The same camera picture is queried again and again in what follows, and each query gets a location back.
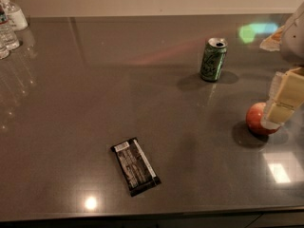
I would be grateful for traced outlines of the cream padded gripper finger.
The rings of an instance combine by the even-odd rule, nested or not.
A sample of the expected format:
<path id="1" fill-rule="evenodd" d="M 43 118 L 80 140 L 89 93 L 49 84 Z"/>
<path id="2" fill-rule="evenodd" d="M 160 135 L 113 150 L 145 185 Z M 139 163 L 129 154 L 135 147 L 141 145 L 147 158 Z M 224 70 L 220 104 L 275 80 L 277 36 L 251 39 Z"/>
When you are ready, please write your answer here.
<path id="1" fill-rule="evenodd" d="M 263 109 L 261 125 L 268 130 L 279 129 L 304 103 L 304 68 L 277 72 Z"/>

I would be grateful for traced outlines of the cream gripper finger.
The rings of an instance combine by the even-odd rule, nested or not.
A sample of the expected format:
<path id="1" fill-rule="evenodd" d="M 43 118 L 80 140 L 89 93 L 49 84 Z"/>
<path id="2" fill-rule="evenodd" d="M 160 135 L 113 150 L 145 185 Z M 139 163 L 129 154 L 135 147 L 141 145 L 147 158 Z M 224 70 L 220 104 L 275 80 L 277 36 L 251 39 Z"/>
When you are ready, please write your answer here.
<path id="1" fill-rule="evenodd" d="M 264 39 L 259 47 L 266 51 L 280 51 L 281 36 L 284 27 L 278 28 L 274 33 Z"/>

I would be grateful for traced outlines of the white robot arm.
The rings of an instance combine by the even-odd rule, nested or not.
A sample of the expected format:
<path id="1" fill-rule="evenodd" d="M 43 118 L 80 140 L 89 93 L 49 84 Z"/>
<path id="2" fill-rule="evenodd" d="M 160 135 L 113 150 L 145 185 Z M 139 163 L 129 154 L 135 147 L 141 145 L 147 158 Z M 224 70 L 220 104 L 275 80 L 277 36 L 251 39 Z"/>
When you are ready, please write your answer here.
<path id="1" fill-rule="evenodd" d="M 272 80 L 269 99 L 263 109 L 261 125 L 276 130 L 285 124 L 304 103 L 304 3 L 260 47 L 279 51 L 293 66 L 286 72 L 277 72 Z"/>

